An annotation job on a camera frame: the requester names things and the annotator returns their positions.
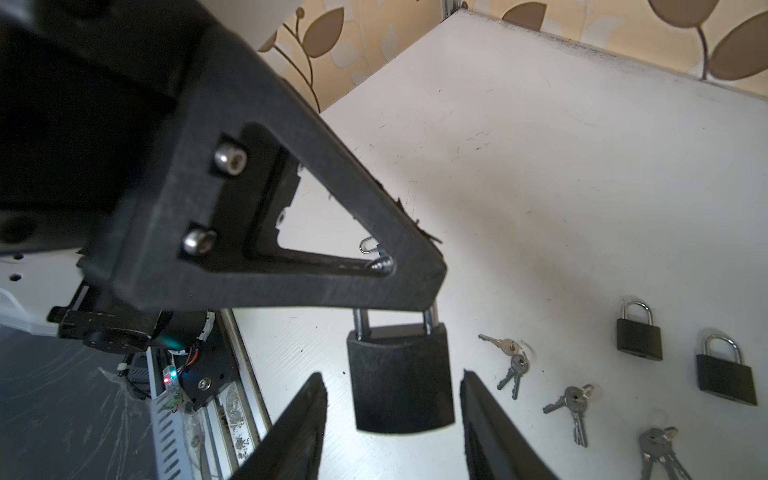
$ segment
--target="white tabletop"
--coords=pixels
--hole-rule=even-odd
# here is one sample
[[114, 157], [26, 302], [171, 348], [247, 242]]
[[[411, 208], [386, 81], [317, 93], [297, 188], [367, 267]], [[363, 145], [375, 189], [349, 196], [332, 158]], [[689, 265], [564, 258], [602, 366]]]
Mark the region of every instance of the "white tabletop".
[[[328, 389], [320, 478], [467, 478], [458, 383], [478, 373], [563, 479], [639, 478], [637, 437], [674, 425], [696, 480], [758, 478], [765, 406], [699, 391], [695, 355], [722, 331], [768, 402], [768, 103], [459, 12], [323, 113], [419, 225], [443, 240], [438, 296], [457, 422], [386, 436], [355, 430], [345, 309], [236, 310], [273, 419], [311, 372]], [[366, 232], [306, 170], [284, 247], [359, 257]], [[623, 300], [653, 308], [664, 361], [620, 353]], [[372, 325], [420, 321], [371, 315]], [[522, 340], [520, 397], [495, 384]], [[718, 345], [718, 352], [726, 352]], [[585, 425], [544, 415], [592, 383]], [[657, 465], [652, 478], [666, 478]]]

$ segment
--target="gray surface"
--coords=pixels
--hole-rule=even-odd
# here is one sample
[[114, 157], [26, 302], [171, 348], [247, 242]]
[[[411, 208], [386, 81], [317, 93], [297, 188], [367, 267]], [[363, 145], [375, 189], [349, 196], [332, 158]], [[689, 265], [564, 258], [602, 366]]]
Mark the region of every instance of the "gray surface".
[[0, 477], [150, 480], [150, 415], [122, 356], [0, 326]]

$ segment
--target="floral wallpaper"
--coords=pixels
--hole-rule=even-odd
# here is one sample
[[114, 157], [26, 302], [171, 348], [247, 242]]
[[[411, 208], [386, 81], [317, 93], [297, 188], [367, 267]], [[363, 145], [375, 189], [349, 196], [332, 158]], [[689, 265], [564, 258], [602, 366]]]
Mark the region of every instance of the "floral wallpaper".
[[466, 0], [462, 7], [768, 97], [768, 0]]
[[258, 50], [322, 111], [442, 18], [442, 0], [306, 0]]

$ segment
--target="brown leaf pattern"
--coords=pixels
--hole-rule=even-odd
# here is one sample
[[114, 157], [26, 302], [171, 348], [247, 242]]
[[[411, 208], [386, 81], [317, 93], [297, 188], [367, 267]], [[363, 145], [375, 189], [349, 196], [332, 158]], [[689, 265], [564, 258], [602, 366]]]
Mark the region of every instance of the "brown leaf pattern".
[[259, 51], [261, 53], [268, 52], [272, 49], [272, 47], [275, 46], [275, 41], [277, 40], [277, 31], [275, 31], [271, 37], [269, 37], [265, 42], [264, 45], [261, 45], [261, 48], [259, 48]]
[[717, 6], [718, 0], [648, 0], [658, 18], [678, 28], [701, 26]]
[[339, 7], [326, 12], [306, 30], [302, 45], [304, 51], [311, 58], [328, 53], [339, 40], [341, 29], [344, 26], [344, 7]]
[[720, 80], [740, 80], [768, 70], [768, 12], [731, 30], [715, 47], [708, 68]]
[[547, 5], [539, 2], [527, 2], [516, 5], [502, 16], [502, 20], [531, 30], [541, 31], [541, 24], [544, 23], [544, 15], [547, 11]]

